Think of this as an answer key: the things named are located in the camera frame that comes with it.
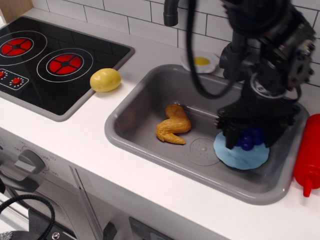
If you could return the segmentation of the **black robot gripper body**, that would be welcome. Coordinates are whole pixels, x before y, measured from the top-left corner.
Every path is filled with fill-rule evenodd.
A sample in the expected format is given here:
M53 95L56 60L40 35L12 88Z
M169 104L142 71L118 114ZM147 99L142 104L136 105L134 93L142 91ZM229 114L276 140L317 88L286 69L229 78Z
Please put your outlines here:
M226 126L234 126L241 130L254 127L277 127L286 131L295 123L295 116L301 111L296 102L296 100L282 97L263 97L246 82L240 98L218 110L215 125L221 130Z

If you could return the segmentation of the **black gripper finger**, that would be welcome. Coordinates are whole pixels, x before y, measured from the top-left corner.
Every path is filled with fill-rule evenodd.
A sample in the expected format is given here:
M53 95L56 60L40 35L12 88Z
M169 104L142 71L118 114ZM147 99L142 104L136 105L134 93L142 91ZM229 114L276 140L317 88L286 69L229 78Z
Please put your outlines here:
M264 144L267 148L273 146L273 144L282 136L285 129L281 127L264 127L263 137Z
M238 138L240 136L241 129L236 126L224 126L222 128L223 135L225 137L225 146L228 149L233 149L236 143L238 142Z

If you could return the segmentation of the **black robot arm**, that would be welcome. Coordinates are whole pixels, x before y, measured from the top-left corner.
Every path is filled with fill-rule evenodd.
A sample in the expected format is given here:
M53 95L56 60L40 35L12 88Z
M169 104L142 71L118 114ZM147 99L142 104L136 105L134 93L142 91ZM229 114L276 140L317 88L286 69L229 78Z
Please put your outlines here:
M301 93L314 71L315 31L289 0L225 0L232 42L224 49L224 76L243 81L239 99L218 111L216 126L232 149L259 128L272 146L300 112L288 91Z

